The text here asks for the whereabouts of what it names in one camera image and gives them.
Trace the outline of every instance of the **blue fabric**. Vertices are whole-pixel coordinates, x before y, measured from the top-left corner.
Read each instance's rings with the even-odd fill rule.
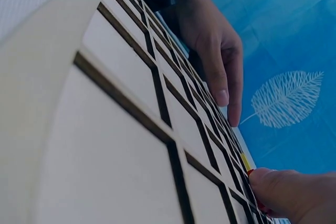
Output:
[[[239,128],[256,165],[304,173],[336,170],[336,0],[213,1],[244,43],[241,118],[256,115]],[[296,103],[291,111],[278,98],[274,111],[266,115],[269,119],[283,112],[280,120],[289,125],[282,127],[266,126],[260,120],[258,115],[269,107],[256,111],[251,105],[255,92],[276,75],[283,88],[280,96],[292,96],[286,93],[291,85],[298,87],[293,92],[299,90],[291,98]],[[262,96],[264,102],[275,99],[272,91]],[[309,106],[311,111],[297,116]]]

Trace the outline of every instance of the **curved wooden edge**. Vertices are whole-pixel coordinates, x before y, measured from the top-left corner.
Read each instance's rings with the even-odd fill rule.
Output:
[[[99,1],[50,0],[0,45],[1,223],[34,223],[45,141]]]

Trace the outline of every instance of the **red object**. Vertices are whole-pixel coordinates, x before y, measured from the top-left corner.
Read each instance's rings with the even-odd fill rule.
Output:
[[[247,172],[247,176],[249,177],[250,174],[251,174],[253,171],[254,171],[254,169],[249,170],[249,171]],[[259,208],[262,212],[267,213],[267,212],[270,210],[269,208],[265,207],[264,204],[261,203],[257,198],[256,198],[256,201],[257,201],[257,206],[258,206],[258,208]]]
[[[254,169],[252,169],[252,170],[249,170],[248,172],[247,172],[247,176],[249,177],[250,176],[250,174],[251,174],[251,172],[253,172],[254,171]]]

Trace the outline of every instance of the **leaf pattern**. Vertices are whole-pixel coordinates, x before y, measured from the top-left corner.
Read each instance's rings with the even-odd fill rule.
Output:
[[[320,95],[323,72],[292,71],[264,83],[253,95],[251,104],[260,122],[282,128],[301,122],[311,113]]]

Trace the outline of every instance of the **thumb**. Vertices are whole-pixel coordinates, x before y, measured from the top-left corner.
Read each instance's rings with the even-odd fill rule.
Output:
[[[253,192],[274,216],[287,217],[294,223],[302,219],[313,207],[312,176],[294,170],[254,170],[249,181]]]
[[[208,44],[202,43],[199,45],[197,53],[202,60],[206,81],[216,103],[218,106],[227,106],[229,93],[220,43],[216,41],[210,41]]]

